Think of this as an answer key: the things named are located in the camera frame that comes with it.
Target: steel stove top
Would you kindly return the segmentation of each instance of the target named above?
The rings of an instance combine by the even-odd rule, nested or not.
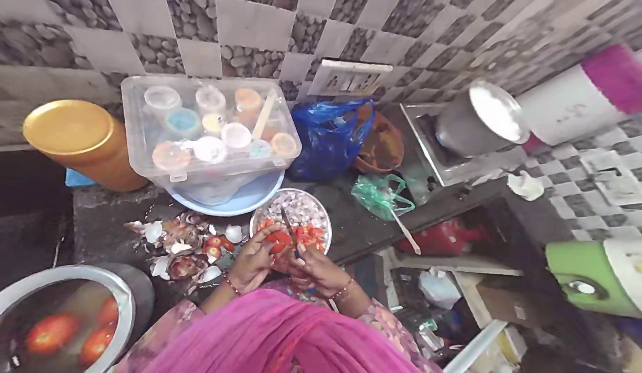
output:
[[[444,105],[400,104],[411,130],[422,147],[424,157],[433,168],[434,176],[441,186],[473,182],[475,179],[498,169],[511,170],[526,161],[526,152],[517,146],[474,158],[463,158],[443,147],[435,136],[435,117]]]

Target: cooking pot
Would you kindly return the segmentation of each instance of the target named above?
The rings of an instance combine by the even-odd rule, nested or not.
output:
[[[99,305],[110,295],[118,306],[114,336],[97,361],[87,368],[80,366],[82,344],[97,328]],[[62,266],[21,279],[0,292],[0,372],[105,372],[141,336],[153,301],[151,280],[126,264]],[[51,356],[26,352],[30,328],[44,317],[63,312],[79,319],[75,337]]]
[[[436,139],[462,157],[477,157],[530,137],[521,107],[504,89],[472,82],[438,115]]]

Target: transparent plastic box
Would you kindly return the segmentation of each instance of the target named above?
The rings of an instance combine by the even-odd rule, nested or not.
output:
[[[273,82],[134,76],[121,91],[130,165],[160,186],[285,169],[300,155]]]

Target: bracelet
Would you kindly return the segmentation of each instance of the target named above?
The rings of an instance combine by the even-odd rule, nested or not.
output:
[[[335,298],[338,298],[340,295],[342,295],[342,294],[344,293],[344,291],[346,291],[346,289],[349,287],[349,285],[350,285],[352,282],[353,282],[353,277],[351,277],[351,279],[349,280],[349,282],[347,282],[347,283],[346,283],[346,286],[344,286],[344,288],[343,288],[342,290],[340,290],[340,291],[336,292],[332,297],[330,297],[330,300],[331,300],[331,301],[334,301],[334,300],[335,300]]]
[[[229,284],[229,286],[231,286],[233,291],[235,291],[235,293],[238,294],[239,297],[242,296],[240,291],[238,291],[238,289],[236,289],[236,287],[233,286],[233,284],[231,283],[231,280],[229,279],[229,276],[227,276],[226,274],[222,274],[222,276],[224,276],[224,279],[227,281],[227,284]]]

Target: hand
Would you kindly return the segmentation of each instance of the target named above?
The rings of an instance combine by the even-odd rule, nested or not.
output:
[[[291,283],[299,290],[316,288],[316,292],[325,297],[331,298],[346,286],[351,276],[337,267],[332,260],[317,249],[309,250],[299,243],[298,252],[300,258],[296,259],[295,253],[289,253],[289,273]]]
[[[280,224],[263,228],[243,246],[227,277],[233,286],[245,295],[261,285],[270,273],[274,256],[270,255],[273,243],[264,242],[267,235],[282,229]]]

